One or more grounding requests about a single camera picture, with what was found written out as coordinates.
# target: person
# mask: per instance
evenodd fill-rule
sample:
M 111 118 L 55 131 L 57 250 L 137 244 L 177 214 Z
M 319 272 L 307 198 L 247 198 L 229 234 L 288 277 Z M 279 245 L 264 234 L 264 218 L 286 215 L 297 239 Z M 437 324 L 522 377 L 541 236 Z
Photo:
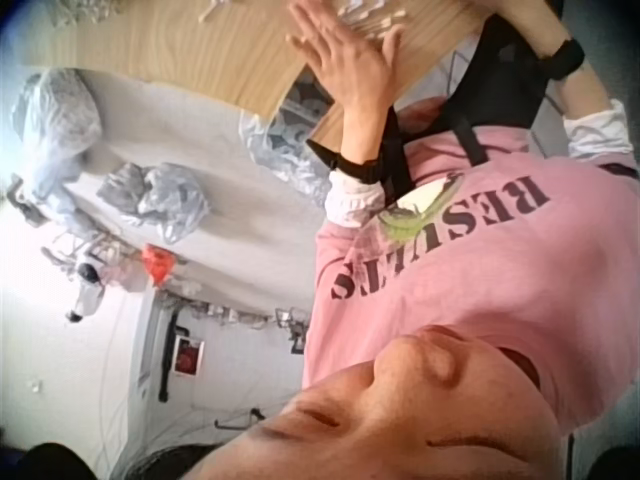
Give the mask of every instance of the person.
M 403 28 L 377 49 L 323 2 L 293 1 L 289 43 L 344 109 L 305 390 L 185 479 L 561 478 L 561 438 L 633 382 L 640 191 L 624 107 L 559 2 L 473 3 L 497 16 L 450 100 L 398 114 L 413 188 L 390 195 Z M 549 78 L 570 157 L 527 148 Z

